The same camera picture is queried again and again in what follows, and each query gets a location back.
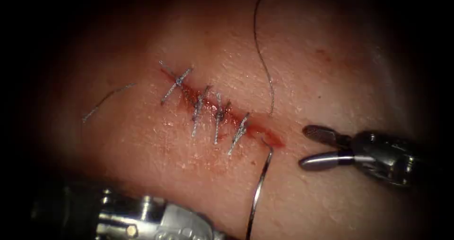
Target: instrument tip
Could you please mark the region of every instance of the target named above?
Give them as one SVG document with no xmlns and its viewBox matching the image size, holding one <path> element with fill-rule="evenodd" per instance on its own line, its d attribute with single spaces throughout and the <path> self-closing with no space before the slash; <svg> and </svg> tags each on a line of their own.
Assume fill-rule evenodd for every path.
<svg viewBox="0 0 454 240">
<path fill-rule="evenodd" d="M 311 155 L 301 159 L 298 164 L 305 171 L 323 171 L 336 167 L 339 164 L 346 164 L 346 161 L 353 163 L 353 154 L 342 154 L 340 156 L 338 151 L 334 151 Z"/>
</svg>

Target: incision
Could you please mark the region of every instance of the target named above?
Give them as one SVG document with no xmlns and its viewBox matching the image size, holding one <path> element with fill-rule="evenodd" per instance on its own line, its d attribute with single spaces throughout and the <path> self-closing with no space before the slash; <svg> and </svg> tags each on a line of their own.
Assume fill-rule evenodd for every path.
<svg viewBox="0 0 454 240">
<path fill-rule="evenodd" d="M 190 72 L 189 69 L 191 68 L 188 68 L 181 76 L 177 77 L 177 75 L 170 71 L 169 68 L 162 62 L 160 62 L 160 64 L 161 66 L 163 66 L 163 68 L 165 68 L 161 69 L 161 72 L 171 82 L 173 82 L 169 91 L 161 99 L 161 104 L 163 105 L 164 101 L 175 90 L 175 88 L 179 87 L 179 90 L 182 92 L 181 99 L 186 103 L 188 112 L 192 114 L 192 120 L 194 121 L 194 127 L 191 133 L 192 137 L 196 136 L 197 125 L 201 118 L 201 110 L 205 108 L 205 110 L 207 110 L 210 113 L 211 117 L 213 117 L 215 120 L 214 122 L 216 124 L 216 130 L 213 140 L 214 144 L 217 144 L 220 140 L 220 133 L 225 125 L 231 124 L 236 129 L 236 133 L 231 139 L 232 145 L 230 146 L 227 155 L 232 154 L 235 145 L 242 136 L 256 140 L 263 138 L 267 144 L 274 148 L 280 148 L 284 146 L 280 138 L 270 129 L 260 124 L 254 124 L 250 122 L 250 118 L 253 117 L 251 113 L 233 113 L 234 110 L 232 109 L 232 103 L 229 100 L 225 105 L 223 105 L 221 101 L 221 94 L 219 92 L 214 93 L 216 100 L 211 101 L 208 93 L 212 86 L 205 86 L 204 90 L 200 91 L 195 90 L 189 85 L 185 84 L 183 80 Z"/>
</svg>

